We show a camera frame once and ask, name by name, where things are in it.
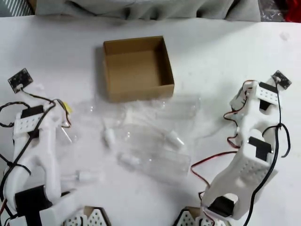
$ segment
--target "open cardboard box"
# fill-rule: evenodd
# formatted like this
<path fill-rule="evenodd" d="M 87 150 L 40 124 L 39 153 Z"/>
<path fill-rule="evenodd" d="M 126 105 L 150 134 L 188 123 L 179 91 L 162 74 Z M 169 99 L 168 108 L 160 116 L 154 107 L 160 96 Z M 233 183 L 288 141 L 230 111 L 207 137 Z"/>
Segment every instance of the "open cardboard box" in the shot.
<path fill-rule="evenodd" d="M 163 36 L 105 41 L 103 49 L 112 102 L 173 95 L 174 78 Z"/>

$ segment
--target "yellow tape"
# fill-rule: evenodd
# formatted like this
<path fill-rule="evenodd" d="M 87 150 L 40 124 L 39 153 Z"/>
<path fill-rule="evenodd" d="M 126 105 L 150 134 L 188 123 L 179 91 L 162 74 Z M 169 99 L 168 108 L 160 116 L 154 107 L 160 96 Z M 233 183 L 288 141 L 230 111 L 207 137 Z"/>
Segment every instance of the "yellow tape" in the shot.
<path fill-rule="evenodd" d="M 71 114 L 72 113 L 72 109 L 70 108 L 70 106 L 66 102 L 63 102 L 63 104 L 65 105 L 65 108 L 66 108 L 67 112 L 69 114 Z"/>

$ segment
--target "clear plastic piece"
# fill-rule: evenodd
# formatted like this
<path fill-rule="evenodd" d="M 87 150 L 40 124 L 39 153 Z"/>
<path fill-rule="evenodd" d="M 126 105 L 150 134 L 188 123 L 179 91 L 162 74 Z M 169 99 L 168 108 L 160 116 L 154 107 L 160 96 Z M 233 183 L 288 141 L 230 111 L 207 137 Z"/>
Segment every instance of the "clear plastic piece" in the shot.
<path fill-rule="evenodd" d="M 146 152 L 131 150 L 120 153 L 118 161 L 131 170 L 139 170 L 156 180 L 177 183 L 182 182 L 187 176 L 190 157 L 168 150 Z"/>
<path fill-rule="evenodd" d="M 172 150 L 180 150 L 185 146 L 185 143 L 173 130 L 165 131 L 135 124 L 106 129 L 104 140 L 110 149 L 121 146 L 151 150 L 169 147 Z"/>
<path fill-rule="evenodd" d="M 200 109 L 199 95 L 178 95 L 171 99 L 153 100 L 156 108 L 156 118 L 191 119 Z"/>
<path fill-rule="evenodd" d="M 134 124 L 124 125 L 115 129 L 106 129 L 104 139 L 109 148 L 126 146 L 158 149 L 164 143 L 163 136 L 155 130 L 147 126 Z"/>
<path fill-rule="evenodd" d="M 91 128 L 110 128 L 123 123 L 126 116 L 122 105 L 107 103 L 95 97 L 72 106 L 74 119 Z"/>

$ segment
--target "white table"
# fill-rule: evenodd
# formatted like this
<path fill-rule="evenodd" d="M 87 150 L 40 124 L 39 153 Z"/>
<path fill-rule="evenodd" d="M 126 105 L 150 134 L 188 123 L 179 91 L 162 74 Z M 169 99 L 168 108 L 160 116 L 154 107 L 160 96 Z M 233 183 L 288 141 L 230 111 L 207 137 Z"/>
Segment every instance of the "white table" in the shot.
<path fill-rule="evenodd" d="M 228 102 L 246 79 L 266 81 L 280 70 L 293 81 L 283 94 L 283 122 L 291 133 L 292 150 L 279 158 L 279 173 L 255 205 L 250 225 L 298 224 L 301 200 L 301 24 L 226 22 L 206 19 L 162 22 L 69 17 L 0 18 L 0 103 L 16 100 L 7 79 L 26 67 L 51 96 L 75 103 L 92 98 L 101 83 L 101 47 L 105 40 L 164 35 L 174 73 L 175 93 L 198 92 L 212 118 L 226 112 Z M 16 110 L 1 112 L 11 121 Z M 231 128 L 196 145 L 193 162 L 229 150 Z M 285 135 L 280 133 L 280 151 Z M 1 153 L 12 157 L 11 130 L 0 128 Z M 197 192 L 205 185 L 189 174 L 182 186 L 170 187 L 116 165 L 111 154 L 95 142 L 81 140 L 62 170 L 97 168 L 105 173 L 101 185 L 87 193 L 87 204 L 105 208 L 114 226 L 171 225 L 181 208 L 198 206 Z M 209 180 L 226 167 L 230 156 L 213 160 L 197 171 Z M 233 222 L 242 225 L 245 218 Z"/>

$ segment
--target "black wire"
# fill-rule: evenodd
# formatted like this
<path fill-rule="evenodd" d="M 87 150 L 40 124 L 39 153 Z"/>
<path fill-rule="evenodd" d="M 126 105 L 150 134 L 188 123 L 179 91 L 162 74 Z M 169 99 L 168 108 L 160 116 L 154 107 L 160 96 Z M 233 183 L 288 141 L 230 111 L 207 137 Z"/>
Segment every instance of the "black wire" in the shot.
<path fill-rule="evenodd" d="M 27 103 L 25 103 L 25 102 L 22 102 L 22 101 L 15 101 L 15 102 L 9 102 L 9 103 L 6 103 L 6 104 L 2 105 L 2 106 L 0 107 L 0 112 L 2 111 L 3 108 L 5 108 L 5 107 L 7 107 L 7 106 L 11 106 L 11 105 L 24 105 L 24 106 L 26 106 L 27 108 L 30 108 L 30 106 L 29 106 Z M 3 124 L 3 123 L 0 122 L 0 126 L 5 127 L 5 128 L 10 128 L 10 127 L 13 127 L 13 126 L 14 126 L 14 123 L 11 122 L 11 123 L 9 123 L 8 125 L 6 125 L 6 124 Z"/>
<path fill-rule="evenodd" d="M 257 192 L 259 192 L 259 190 L 264 186 L 264 184 L 267 182 L 267 180 L 269 179 L 270 175 L 272 174 L 274 167 L 276 165 L 277 162 L 277 157 L 278 157 L 278 151 L 279 151 L 279 140 L 278 140 L 278 129 L 279 126 L 276 127 L 275 129 L 275 139 L 276 139 L 276 146 L 275 146 L 275 152 L 274 152 L 274 158 L 273 158 L 273 162 L 271 164 L 271 167 L 269 168 L 269 171 L 267 172 L 267 174 L 265 175 L 265 177 L 263 178 L 263 180 L 261 181 L 261 183 L 258 185 L 258 187 L 253 191 L 252 196 L 251 196 L 251 204 L 250 204 L 250 210 L 249 210 L 249 214 L 246 218 L 246 221 L 244 223 L 244 226 L 247 226 L 252 212 L 253 212 L 253 207 L 254 207 L 254 201 L 255 201 L 255 196 L 257 194 Z"/>
<path fill-rule="evenodd" d="M 5 223 L 4 223 L 4 226 L 6 226 L 6 224 L 7 224 L 11 219 L 12 219 L 11 217 L 10 217 L 10 218 L 7 218 L 6 221 L 5 221 Z"/>
<path fill-rule="evenodd" d="M 253 191 L 252 196 L 251 196 L 251 203 L 250 203 L 250 210 L 249 210 L 249 214 L 246 218 L 246 221 L 244 223 L 244 226 L 247 226 L 247 224 L 250 221 L 252 212 L 253 212 L 253 207 L 254 207 L 254 202 L 255 202 L 255 196 L 256 194 L 260 191 L 260 189 L 264 186 L 264 184 L 267 182 L 267 180 L 269 179 L 270 175 L 272 174 L 274 167 L 276 165 L 277 162 L 277 158 L 278 158 L 278 152 L 279 152 L 279 137 L 278 137 L 278 130 L 281 129 L 281 127 L 283 127 L 285 129 L 286 132 L 286 136 L 287 136 L 287 151 L 285 153 L 285 155 L 282 156 L 282 158 L 285 158 L 290 150 L 291 150 L 291 139 L 290 139 L 290 135 L 288 132 L 287 127 L 281 122 L 281 106 L 280 106 L 280 101 L 279 101 L 279 91 L 277 88 L 278 83 L 275 81 L 276 84 L 276 90 L 277 90 L 277 97 L 278 97 L 278 107 L 279 107 L 279 124 L 276 126 L 269 126 L 267 127 L 263 132 L 262 132 L 262 136 L 271 128 L 275 128 L 275 141 L 276 141 L 276 145 L 275 145 L 275 152 L 274 152 L 274 158 L 273 161 L 271 163 L 271 167 L 269 168 L 267 174 L 265 175 L 265 177 L 263 178 L 263 180 L 261 181 L 261 183 L 258 185 L 258 187 Z"/>
<path fill-rule="evenodd" d="M 36 98 L 40 98 L 40 99 L 45 99 L 45 100 L 49 100 L 53 105 L 51 107 L 49 107 L 44 113 L 43 115 L 41 116 L 40 120 L 38 121 L 36 127 L 34 128 L 33 130 L 33 133 L 30 135 L 29 139 L 27 140 L 26 144 L 24 145 L 23 149 L 21 150 L 21 152 L 19 153 L 19 155 L 16 157 L 16 159 L 14 160 L 13 162 L 13 165 L 7 170 L 7 172 L 4 174 L 3 176 L 3 179 L 1 181 L 1 184 L 0 184 L 0 198 L 1 200 L 3 201 L 4 200 L 4 195 L 3 195 L 3 191 L 4 191 L 4 185 L 5 185 L 5 182 L 9 176 L 9 174 L 11 173 L 11 171 L 13 170 L 13 168 L 17 165 L 18 161 L 20 160 L 20 158 L 22 157 L 22 155 L 24 154 L 26 148 L 28 147 L 28 145 L 30 144 L 30 142 L 33 140 L 33 138 L 35 137 L 35 135 L 37 134 L 37 132 L 39 131 L 39 126 L 40 124 L 42 123 L 43 119 L 45 118 L 45 116 L 47 115 L 47 113 L 56 106 L 56 103 L 50 99 L 47 99 L 47 98 L 41 98 L 39 96 L 36 96 L 36 95 L 32 95 L 32 94 L 29 94 L 30 96 L 32 97 L 36 97 Z M 7 213 L 9 214 L 10 217 L 14 217 L 14 215 L 12 214 L 12 212 L 10 211 L 10 209 L 8 208 L 8 206 L 5 207 L 5 210 L 7 211 Z"/>
<path fill-rule="evenodd" d="M 11 167 L 11 166 L 13 165 L 13 163 L 12 163 L 11 161 L 7 160 L 7 158 L 5 158 L 2 154 L 0 154 L 0 158 L 1 158 L 2 160 L 4 160 L 4 162 L 6 162 L 6 164 L 7 164 L 9 167 Z M 24 168 L 24 169 L 29 173 L 29 175 L 32 174 L 32 172 L 31 172 L 26 166 L 21 165 L 21 164 L 16 164 L 16 166 L 19 166 L 19 167 Z"/>
<path fill-rule="evenodd" d="M 281 107 L 280 107 L 280 100 L 279 100 L 279 91 L 278 91 L 278 83 L 275 81 L 276 84 L 276 91 L 277 91 L 277 98 L 278 98 L 278 106 L 279 106 L 279 125 L 281 128 Z"/>
<path fill-rule="evenodd" d="M 40 96 L 34 95 L 34 94 L 32 94 L 32 93 L 28 93 L 28 92 L 24 91 L 23 88 L 21 88 L 21 91 L 24 92 L 24 93 L 26 93 L 26 94 L 29 95 L 29 96 L 34 97 L 34 98 L 38 98 L 38 99 L 42 99 L 42 100 L 47 100 L 47 101 L 53 103 L 53 100 L 50 100 L 50 99 L 48 99 L 48 98 L 46 98 L 46 97 L 40 97 Z"/>

